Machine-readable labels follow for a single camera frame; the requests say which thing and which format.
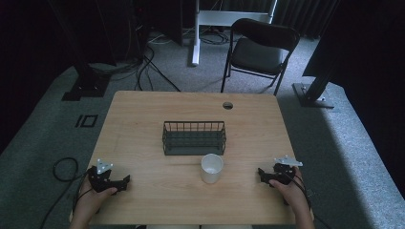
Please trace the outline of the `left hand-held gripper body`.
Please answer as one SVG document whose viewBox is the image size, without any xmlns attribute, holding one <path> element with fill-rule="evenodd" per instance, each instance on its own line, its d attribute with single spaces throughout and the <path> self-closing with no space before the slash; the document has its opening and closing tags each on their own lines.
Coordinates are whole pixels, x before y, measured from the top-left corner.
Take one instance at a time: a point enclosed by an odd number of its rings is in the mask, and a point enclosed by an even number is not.
<svg viewBox="0 0 405 229">
<path fill-rule="evenodd" d="M 110 180 L 112 168 L 112 163 L 104 162 L 99 158 L 96 161 L 96 165 L 87 170 L 88 179 L 96 192 L 100 193 L 109 188 L 118 189 L 118 184 Z"/>
</svg>

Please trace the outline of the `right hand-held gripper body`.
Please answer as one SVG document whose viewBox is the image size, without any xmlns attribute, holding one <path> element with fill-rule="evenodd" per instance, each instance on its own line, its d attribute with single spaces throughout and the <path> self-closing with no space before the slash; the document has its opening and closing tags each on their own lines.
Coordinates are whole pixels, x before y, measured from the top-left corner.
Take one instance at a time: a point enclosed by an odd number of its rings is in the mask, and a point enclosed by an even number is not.
<svg viewBox="0 0 405 229">
<path fill-rule="evenodd" d="M 290 156 L 282 156 L 274 159 L 273 170 L 276 174 L 276 180 L 288 185 L 295 177 L 294 167 L 301 167 L 303 163 Z"/>
</svg>

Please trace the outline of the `white cup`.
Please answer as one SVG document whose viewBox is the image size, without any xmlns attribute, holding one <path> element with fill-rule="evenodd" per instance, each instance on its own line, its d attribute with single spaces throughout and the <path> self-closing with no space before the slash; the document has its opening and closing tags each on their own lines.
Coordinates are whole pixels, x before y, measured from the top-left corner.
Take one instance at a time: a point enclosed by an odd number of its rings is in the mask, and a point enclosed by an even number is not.
<svg viewBox="0 0 405 229">
<path fill-rule="evenodd" d="M 221 176 L 224 167 L 223 159 L 215 154 L 208 154 L 201 161 L 201 176 L 205 183 L 216 183 Z"/>
</svg>

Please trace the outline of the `dark wire basket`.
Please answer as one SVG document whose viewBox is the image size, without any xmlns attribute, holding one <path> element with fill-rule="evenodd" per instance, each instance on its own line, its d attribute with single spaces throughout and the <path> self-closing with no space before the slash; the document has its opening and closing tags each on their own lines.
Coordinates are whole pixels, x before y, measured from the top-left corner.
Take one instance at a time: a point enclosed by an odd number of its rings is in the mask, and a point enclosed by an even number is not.
<svg viewBox="0 0 405 229">
<path fill-rule="evenodd" d="M 164 121 L 162 144 L 166 156 L 222 156 L 225 125 L 223 121 Z"/>
</svg>

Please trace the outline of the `person's left hand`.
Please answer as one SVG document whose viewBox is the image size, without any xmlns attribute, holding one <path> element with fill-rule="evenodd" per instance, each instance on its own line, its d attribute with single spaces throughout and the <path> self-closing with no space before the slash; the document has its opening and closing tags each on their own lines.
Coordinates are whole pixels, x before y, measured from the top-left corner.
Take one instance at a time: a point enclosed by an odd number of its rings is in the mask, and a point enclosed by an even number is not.
<svg viewBox="0 0 405 229">
<path fill-rule="evenodd" d="M 88 223 L 102 203 L 116 192 L 117 188 L 109 188 L 98 193 L 88 181 L 84 181 L 80 187 L 72 222 Z"/>
</svg>

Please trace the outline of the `person's right hand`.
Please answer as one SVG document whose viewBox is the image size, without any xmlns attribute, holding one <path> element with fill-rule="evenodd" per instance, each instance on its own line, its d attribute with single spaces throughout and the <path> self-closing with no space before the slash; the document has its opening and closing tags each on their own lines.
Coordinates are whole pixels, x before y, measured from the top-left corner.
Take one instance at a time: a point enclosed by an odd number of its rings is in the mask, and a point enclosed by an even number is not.
<svg viewBox="0 0 405 229">
<path fill-rule="evenodd" d="M 296 215 L 310 213 L 307 195 L 304 193 L 304 182 L 301 172 L 297 167 L 294 167 L 293 170 L 295 171 L 295 177 L 288 185 L 274 179 L 271 179 L 269 183 L 282 194 Z"/>
</svg>

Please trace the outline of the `black folding chair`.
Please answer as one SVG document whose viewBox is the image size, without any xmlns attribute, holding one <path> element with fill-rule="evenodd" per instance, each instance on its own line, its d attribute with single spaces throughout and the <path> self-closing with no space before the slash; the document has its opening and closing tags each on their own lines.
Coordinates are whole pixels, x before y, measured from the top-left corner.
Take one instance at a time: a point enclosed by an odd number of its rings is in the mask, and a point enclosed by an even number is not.
<svg viewBox="0 0 405 229">
<path fill-rule="evenodd" d="M 257 20 L 242 18 L 231 26 L 221 92 L 232 72 L 271 79 L 278 93 L 288 61 L 300 41 L 297 30 Z"/>
</svg>

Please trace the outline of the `black stand with base plate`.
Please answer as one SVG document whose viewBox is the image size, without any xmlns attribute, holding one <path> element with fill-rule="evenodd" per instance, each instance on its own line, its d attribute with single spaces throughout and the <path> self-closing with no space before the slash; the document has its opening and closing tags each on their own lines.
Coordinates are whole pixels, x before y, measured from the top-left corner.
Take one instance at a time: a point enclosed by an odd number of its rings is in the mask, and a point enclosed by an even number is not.
<svg viewBox="0 0 405 229">
<path fill-rule="evenodd" d="M 334 108 L 326 92 L 327 85 L 331 78 L 330 71 L 332 67 L 333 60 L 325 53 L 325 45 L 323 41 L 320 40 L 303 73 L 303 76 L 313 77 L 313 81 L 310 84 L 292 84 L 292 88 L 302 107 Z"/>
<path fill-rule="evenodd" d="M 73 61 L 77 72 L 77 79 L 72 88 L 64 93 L 63 101 L 79 101 L 82 97 L 103 97 L 109 84 L 110 75 L 96 73 L 89 65 L 80 48 L 75 33 L 70 28 L 69 22 L 64 16 L 57 0 L 47 0 L 57 20 L 61 39 L 66 52 Z"/>
</svg>

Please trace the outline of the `white metal desk frame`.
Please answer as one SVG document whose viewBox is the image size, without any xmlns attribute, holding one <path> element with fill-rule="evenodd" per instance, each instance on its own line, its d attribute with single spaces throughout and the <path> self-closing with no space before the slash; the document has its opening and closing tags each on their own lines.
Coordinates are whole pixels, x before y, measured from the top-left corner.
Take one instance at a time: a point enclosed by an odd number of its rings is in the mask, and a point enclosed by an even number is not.
<svg viewBox="0 0 405 229">
<path fill-rule="evenodd" d="M 196 0 L 194 46 L 191 64 L 198 66 L 200 63 L 200 26 L 230 27 L 234 22 L 242 18 L 249 18 L 271 24 L 274 17 L 278 0 L 271 0 L 268 12 L 250 11 L 223 11 L 223 10 L 200 10 L 200 0 Z"/>
</svg>

